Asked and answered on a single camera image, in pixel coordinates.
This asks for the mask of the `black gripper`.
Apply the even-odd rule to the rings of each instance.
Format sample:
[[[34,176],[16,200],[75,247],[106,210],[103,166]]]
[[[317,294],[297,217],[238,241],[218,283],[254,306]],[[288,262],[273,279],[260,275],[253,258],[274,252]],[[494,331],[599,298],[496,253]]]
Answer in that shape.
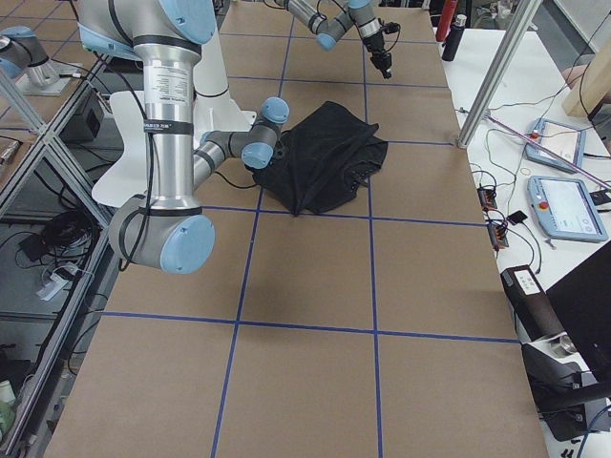
[[[390,79],[392,77],[392,59],[390,52],[385,49],[383,33],[377,31],[370,36],[364,37],[362,42],[370,54],[369,58],[373,66],[382,74],[384,79]]]

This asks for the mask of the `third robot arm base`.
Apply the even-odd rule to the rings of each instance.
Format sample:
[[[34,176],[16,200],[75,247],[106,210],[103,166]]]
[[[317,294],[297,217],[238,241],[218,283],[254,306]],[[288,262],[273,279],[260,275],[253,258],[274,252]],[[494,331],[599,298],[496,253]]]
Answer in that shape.
[[[28,27],[1,30],[1,70],[16,81],[25,95],[59,96],[75,68],[51,60],[36,34]]]

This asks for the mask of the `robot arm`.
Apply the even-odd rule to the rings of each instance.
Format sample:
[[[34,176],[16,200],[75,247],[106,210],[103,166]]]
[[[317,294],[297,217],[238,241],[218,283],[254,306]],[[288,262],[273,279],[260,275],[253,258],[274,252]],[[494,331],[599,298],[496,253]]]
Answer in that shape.
[[[111,246],[126,265],[192,273],[207,261],[216,238],[195,189],[228,157],[251,169],[266,167],[289,107],[269,97],[248,131],[213,131],[196,144],[193,72],[217,30],[212,2],[82,1],[78,14],[86,49],[143,65],[137,106],[145,135],[146,191],[113,216]]]
[[[391,78],[391,48],[386,48],[384,35],[399,34],[401,27],[379,18],[370,1],[345,1],[343,4],[334,1],[339,11],[333,17],[321,12],[320,2],[316,6],[303,0],[264,3],[272,9],[290,12],[316,36],[317,42],[326,51],[332,50],[351,29],[356,29],[373,66],[385,79]]]

